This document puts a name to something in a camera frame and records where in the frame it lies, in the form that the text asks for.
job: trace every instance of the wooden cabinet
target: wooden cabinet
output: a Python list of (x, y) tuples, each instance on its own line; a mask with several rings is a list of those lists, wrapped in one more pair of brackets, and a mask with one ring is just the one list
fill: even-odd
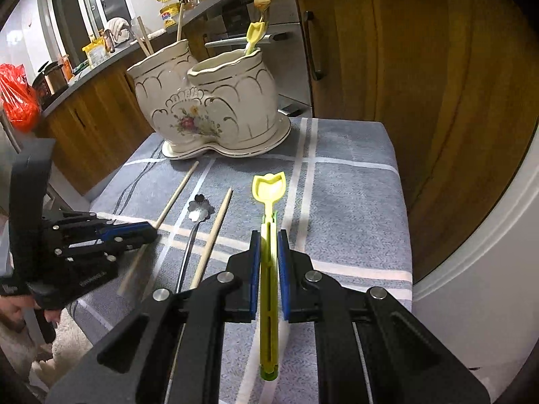
[(314, 115), (380, 121), (393, 142), (419, 280), (481, 224), (526, 153), (537, 36), (512, 0), (298, 2), (324, 74)]
[(57, 143), (53, 161), (81, 194), (120, 167), (153, 132), (118, 61), (65, 99), (36, 129)]

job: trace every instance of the yellow spoon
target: yellow spoon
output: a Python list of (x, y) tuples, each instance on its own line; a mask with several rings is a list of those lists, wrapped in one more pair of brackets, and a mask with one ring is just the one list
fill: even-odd
[(254, 51), (255, 45), (260, 41), (268, 30), (268, 23), (251, 23), (247, 29), (247, 46), (244, 55), (250, 55)]
[(277, 279), (277, 215), (273, 204), (285, 195), (284, 172), (253, 179), (253, 197), (265, 205), (260, 229), (260, 376), (272, 381), (279, 373), (279, 313)]

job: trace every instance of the oven handle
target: oven handle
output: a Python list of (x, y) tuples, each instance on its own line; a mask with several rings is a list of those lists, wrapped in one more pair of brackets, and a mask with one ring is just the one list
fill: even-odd
[[(260, 41), (258, 41), (258, 44), (272, 44), (273, 42), (286, 41), (287, 39), (288, 33), (286, 32), (272, 33), (270, 35), (265, 35)], [(247, 36), (207, 42), (206, 48), (225, 47), (226, 45), (247, 45)]]

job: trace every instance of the metal screw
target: metal screw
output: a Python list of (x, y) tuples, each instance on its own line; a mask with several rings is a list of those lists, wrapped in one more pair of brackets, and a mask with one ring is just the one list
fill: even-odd
[(234, 274), (232, 272), (221, 272), (217, 275), (217, 281), (219, 282), (231, 282), (234, 279)]
[(372, 287), (370, 294), (374, 299), (383, 299), (387, 296), (387, 291), (383, 287)]
[(160, 301), (164, 301), (169, 296), (170, 296), (170, 291), (168, 291), (166, 289), (157, 289), (156, 291), (154, 291), (154, 294), (152, 295), (152, 298), (155, 299), (156, 301), (160, 302)]
[(305, 274), (305, 279), (309, 282), (319, 282), (322, 279), (322, 274), (318, 270), (310, 270)]

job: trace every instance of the white ceramic vase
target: white ceramic vase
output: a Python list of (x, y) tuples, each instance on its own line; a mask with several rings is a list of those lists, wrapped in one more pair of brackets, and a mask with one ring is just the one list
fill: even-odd
[(171, 110), (178, 101), (188, 100), (185, 98), (190, 93), (187, 70), (197, 62), (191, 55), (188, 40), (184, 39), (162, 48), (127, 70), (135, 82), (138, 105), (146, 120), (173, 149), (182, 150), (187, 141), (174, 127), (177, 120)]
[(222, 53), (187, 72), (189, 98), (174, 111), (177, 129), (215, 142), (228, 151), (244, 151), (268, 141), (277, 130), (277, 90), (262, 61), (262, 51)]

